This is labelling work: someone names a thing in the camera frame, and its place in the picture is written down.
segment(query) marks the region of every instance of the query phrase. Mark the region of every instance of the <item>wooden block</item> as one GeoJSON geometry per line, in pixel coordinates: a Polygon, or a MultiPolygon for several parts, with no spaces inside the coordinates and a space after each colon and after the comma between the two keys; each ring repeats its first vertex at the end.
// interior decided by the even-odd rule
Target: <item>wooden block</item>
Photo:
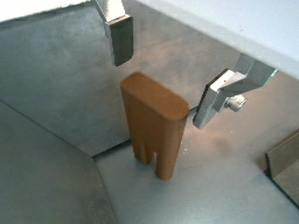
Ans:
{"type": "Polygon", "coordinates": [[[188,101],[142,73],[121,83],[135,157],[149,164],[157,153],[157,175],[170,179],[190,112],[188,101]]]}

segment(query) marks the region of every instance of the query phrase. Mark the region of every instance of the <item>metal wall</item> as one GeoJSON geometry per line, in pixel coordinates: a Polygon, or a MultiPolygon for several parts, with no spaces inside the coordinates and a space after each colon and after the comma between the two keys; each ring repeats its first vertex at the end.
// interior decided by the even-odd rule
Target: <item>metal wall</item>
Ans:
{"type": "Polygon", "coordinates": [[[0,102],[0,222],[117,224],[94,160],[0,102]]]}
{"type": "Polygon", "coordinates": [[[119,82],[142,71],[192,108],[205,85],[240,52],[135,1],[135,56],[111,63],[109,40],[91,5],[0,30],[0,101],[91,156],[129,138],[119,82]]]}

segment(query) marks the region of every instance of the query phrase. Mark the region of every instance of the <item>metal clamp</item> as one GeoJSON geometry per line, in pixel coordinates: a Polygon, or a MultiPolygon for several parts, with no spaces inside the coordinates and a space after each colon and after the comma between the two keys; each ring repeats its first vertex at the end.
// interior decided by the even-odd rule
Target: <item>metal clamp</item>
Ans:
{"type": "Polygon", "coordinates": [[[105,22],[113,62],[125,64],[134,56],[134,18],[126,14],[122,0],[95,0],[105,22]]]}
{"type": "Polygon", "coordinates": [[[237,72],[226,69],[206,86],[193,118],[194,125],[202,129],[225,108],[232,108],[238,112],[248,102],[246,97],[241,94],[262,88],[277,71],[272,66],[242,53],[237,72]]]}

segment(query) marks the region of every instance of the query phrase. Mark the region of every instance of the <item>white panel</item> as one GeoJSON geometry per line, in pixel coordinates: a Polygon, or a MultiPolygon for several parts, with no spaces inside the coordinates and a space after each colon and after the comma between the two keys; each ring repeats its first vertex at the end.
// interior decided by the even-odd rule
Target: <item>white panel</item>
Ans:
{"type": "Polygon", "coordinates": [[[0,22],[89,1],[90,0],[0,0],[0,22]]]}
{"type": "Polygon", "coordinates": [[[299,79],[299,1],[138,0],[299,79]]]}

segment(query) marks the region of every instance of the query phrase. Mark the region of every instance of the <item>metal sheet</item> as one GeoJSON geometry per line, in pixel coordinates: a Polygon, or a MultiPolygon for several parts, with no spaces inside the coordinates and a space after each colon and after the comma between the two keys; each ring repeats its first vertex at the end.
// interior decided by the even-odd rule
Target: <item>metal sheet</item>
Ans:
{"type": "Polygon", "coordinates": [[[0,102],[0,219],[115,224],[93,159],[0,102]]]}
{"type": "Polygon", "coordinates": [[[266,154],[270,175],[299,206],[299,130],[266,154]]]}
{"type": "Polygon", "coordinates": [[[134,57],[134,18],[125,15],[105,24],[110,39],[110,51],[113,62],[123,65],[134,57]]]}

